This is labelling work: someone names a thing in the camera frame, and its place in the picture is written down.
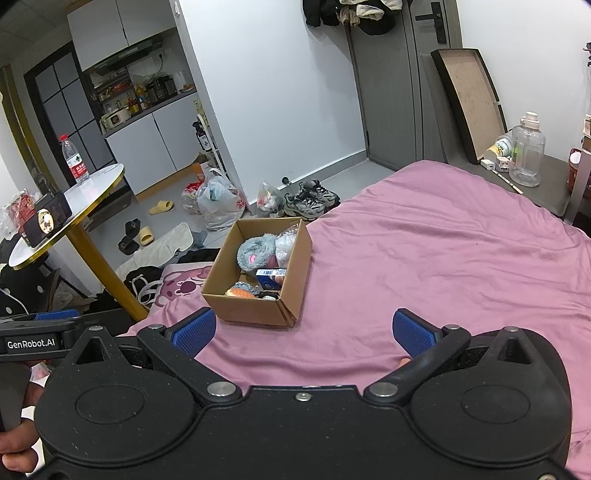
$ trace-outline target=black jacket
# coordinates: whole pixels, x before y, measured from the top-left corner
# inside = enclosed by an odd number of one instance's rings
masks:
[[[339,0],[303,0],[306,23],[311,27],[319,27],[320,19],[325,25],[339,26],[337,14],[341,9]]]

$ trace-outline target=blue package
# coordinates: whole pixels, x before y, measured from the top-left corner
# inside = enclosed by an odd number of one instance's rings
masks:
[[[286,273],[285,268],[257,270],[256,277],[264,290],[281,290]]]

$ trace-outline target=pink bed sheet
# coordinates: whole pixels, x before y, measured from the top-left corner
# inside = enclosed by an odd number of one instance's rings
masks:
[[[569,468],[591,479],[591,240],[528,199],[457,168],[420,161],[309,226],[307,294],[293,330],[218,322],[197,359],[249,385],[354,384],[405,357],[392,315],[405,307],[473,334],[517,325],[559,351],[573,397]],[[205,305],[183,297],[134,327],[170,325]]]

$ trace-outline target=small box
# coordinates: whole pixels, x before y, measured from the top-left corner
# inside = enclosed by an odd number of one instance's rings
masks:
[[[207,156],[203,153],[199,154],[192,164],[193,171],[199,181],[205,181],[205,172],[203,171],[204,164],[207,164]]]
[[[277,268],[276,270],[257,270],[256,278],[263,290],[281,290],[286,273],[287,270],[285,268]]]
[[[493,161],[487,160],[486,158],[483,158],[480,161],[480,164],[486,168],[487,170],[494,170],[495,169],[495,163]]]
[[[283,282],[279,299],[243,299],[226,296],[226,291],[237,281],[252,283],[253,277],[244,274],[236,255],[245,240],[265,233],[278,235],[291,225],[299,225],[294,249]],[[312,255],[312,240],[306,223],[298,218],[256,218],[237,220],[230,229],[202,293],[216,315],[226,322],[289,327],[296,325],[306,290]]]

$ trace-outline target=door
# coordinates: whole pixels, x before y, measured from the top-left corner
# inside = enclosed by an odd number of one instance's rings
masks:
[[[129,45],[176,26],[168,0],[117,0],[117,6]]]
[[[129,46],[115,0],[93,0],[68,15],[82,70]]]
[[[152,115],[107,137],[117,162],[125,166],[125,179],[138,194],[177,171]]]
[[[194,101],[197,94],[186,96],[154,112],[154,120],[177,170],[188,167],[202,151],[193,123],[197,121]]]
[[[352,29],[371,160],[394,170],[424,158],[445,161],[421,55],[450,46],[462,47],[455,0],[403,0],[396,26],[386,35]]]
[[[65,45],[25,74],[37,118],[68,184],[76,184],[58,139],[68,135],[90,173],[113,164],[113,155],[84,91],[72,43]]]

